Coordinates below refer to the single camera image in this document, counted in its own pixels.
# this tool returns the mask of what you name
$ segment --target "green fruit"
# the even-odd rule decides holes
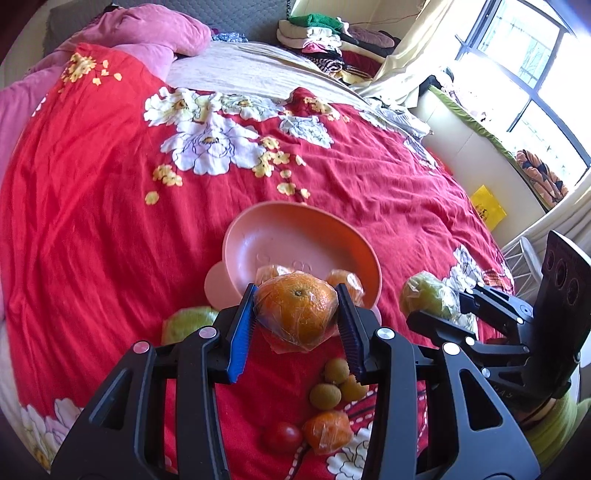
[[[185,340],[201,327],[213,325],[219,312],[211,307],[182,309],[164,321],[162,344],[169,345]]]
[[[405,317],[416,310],[453,320],[460,314],[459,301],[454,291],[429,272],[410,277],[400,295],[400,310]]]
[[[319,383],[310,390],[310,403],[318,410],[332,410],[340,403],[339,387]]]
[[[351,403],[352,401],[359,401],[367,395],[369,386],[357,383],[354,375],[339,385],[340,393],[343,401]]]
[[[333,358],[324,366],[324,380],[328,383],[339,385],[347,380],[349,376],[349,365],[343,358]]]

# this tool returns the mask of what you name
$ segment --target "red bedspread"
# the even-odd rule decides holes
[[[409,276],[428,270],[458,288],[484,280],[510,290],[464,191],[411,148],[369,109],[303,89],[284,105],[172,91],[123,52],[79,46],[27,126],[0,200],[9,341],[35,457],[49,468],[79,408],[135,341],[158,345],[165,318],[206,304],[225,230],[256,202],[306,201],[357,227],[381,263],[384,323],[415,342],[424,339],[398,309]],[[342,355],[338,338],[276,355],[255,331],[245,373],[218,389],[233,479],[358,478],[373,391],[343,407],[356,436],[328,458],[305,447],[271,455],[259,441],[270,423],[314,413],[307,393]]]

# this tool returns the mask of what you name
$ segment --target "curtain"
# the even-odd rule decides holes
[[[453,19],[448,16],[454,2],[430,0],[375,77],[351,88],[363,97],[380,98],[387,105],[417,106],[418,86],[439,67],[441,46],[449,45],[447,41],[440,42],[442,37],[455,42],[453,57],[459,48]]]
[[[530,226],[519,237],[503,247],[503,253],[526,237],[540,260],[546,252],[546,239],[550,230],[556,230],[571,239],[587,255],[591,255],[591,171],[588,171],[574,190],[554,207],[550,213]]]

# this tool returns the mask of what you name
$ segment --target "plastic wrap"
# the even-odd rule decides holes
[[[353,272],[347,272],[346,270],[331,270],[326,281],[333,288],[336,288],[339,283],[347,285],[347,290],[349,290],[349,295],[351,295],[353,303],[358,307],[363,306],[365,290],[363,290],[361,280]]]
[[[338,305],[328,283],[303,272],[267,280],[254,297],[256,319],[288,343],[282,348],[283,342],[269,342],[276,353],[309,352],[330,338]]]
[[[293,272],[295,272],[293,268],[284,267],[283,265],[265,265],[263,267],[259,267],[256,271],[255,285],[258,287],[267,280]]]
[[[201,327],[213,325],[219,312],[211,307],[179,310],[162,325],[162,345],[182,342]]]
[[[304,438],[316,455],[330,455],[353,439],[349,417],[342,411],[325,411],[308,420]]]
[[[405,317],[416,310],[455,321],[460,315],[460,300],[457,293],[435,275],[421,272],[410,277],[400,295],[400,310]]]

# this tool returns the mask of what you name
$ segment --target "pink bowl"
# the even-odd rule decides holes
[[[322,279],[334,268],[354,272],[365,289],[366,308],[375,307],[382,290],[374,249],[353,227],[315,207],[263,202],[244,210],[226,232],[222,265],[214,265],[206,279],[212,306],[236,304],[257,269],[268,264],[293,267]]]

